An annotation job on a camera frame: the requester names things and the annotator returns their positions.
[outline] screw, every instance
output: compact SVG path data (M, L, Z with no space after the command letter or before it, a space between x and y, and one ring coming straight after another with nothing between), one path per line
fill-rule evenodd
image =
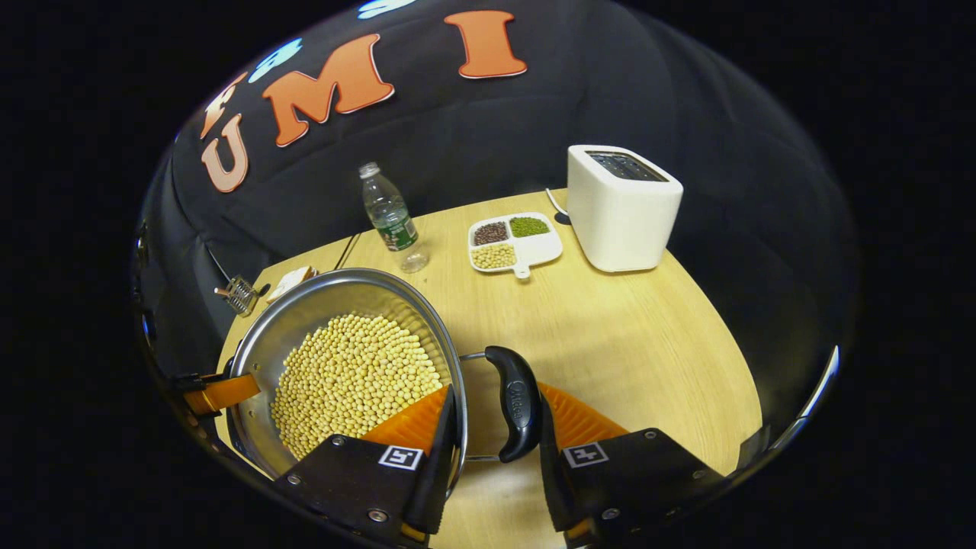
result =
M385 523L386 519L389 518L386 512L380 509L370 509L367 515L369 516L369 520L373 521L374 523Z

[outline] orange letter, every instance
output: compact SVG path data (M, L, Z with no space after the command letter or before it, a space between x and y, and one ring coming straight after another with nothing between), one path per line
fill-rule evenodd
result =
M234 81L207 105L207 117L203 120L203 131L200 132L201 141L203 140L203 136L207 135L207 132L210 131L210 128L214 127L221 114L224 114L224 104L230 101L230 96L234 95L234 86L237 85L237 82L243 80L245 76L247 76L247 72L234 78Z
M444 22L461 30L465 41L468 62L458 70L464 78L514 76L528 70L528 65L512 54L508 43L505 23L514 19L508 12L494 11L464 12L444 18Z
M244 149L244 141L241 139L240 129L241 115L234 114L234 117L227 120L221 135L227 138L230 144L230 154L234 158L234 167L229 172L224 170L221 160L217 157L217 140L214 139L203 149L203 165L207 166L207 173L210 174L210 181L220 192L231 192L244 181L247 175L247 150Z
M393 86L380 79L373 63L373 44L379 34L368 34L340 46L322 65L318 79L296 70L285 74L264 90L271 100L278 122L279 147L287 147L308 131L308 122L299 120L295 110L319 124L329 119L332 91L339 86L336 112L348 114L393 95Z

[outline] wooden table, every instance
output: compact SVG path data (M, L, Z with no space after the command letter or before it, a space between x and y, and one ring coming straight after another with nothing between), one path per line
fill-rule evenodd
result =
M565 193L553 194L564 204ZM268 268L258 284L273 285L301 265L323 272L337 261L343 268L387 271L430 301L459 355L488 345L509 347L526 358L539 381L629 431L659 428L715 471L731 473L739 444L761 426L759 399L741 351L695 281L668 252L652 271L599 271L587 262L572 228L559 224L562 255L533 267L527 280L472 269L468 228L526 211L549 215L552 206L544 192L535 192L416 218L430 263L415 274L400 272L379 236L366 232ZM219 368L259 312L235 320ZM495 454L508 435L498 374L483 360L462 368L468 453ZM431 547L521 547L527 540L533 547L564 546L549 519L539 451L507 465L466 464Z

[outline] bottle cap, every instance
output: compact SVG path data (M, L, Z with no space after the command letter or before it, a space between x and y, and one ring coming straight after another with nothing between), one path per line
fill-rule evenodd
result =
M359 166L360 179L366 179L378 173L380 173L380 166L377 166L376 162L370 162L369 164L363 164L362 166Z

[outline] white toaster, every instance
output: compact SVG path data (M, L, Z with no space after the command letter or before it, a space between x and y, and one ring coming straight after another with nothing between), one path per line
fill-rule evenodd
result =
M568 156L566 212L590 263L608 273L657 267L681 183L625 148L573 145Z

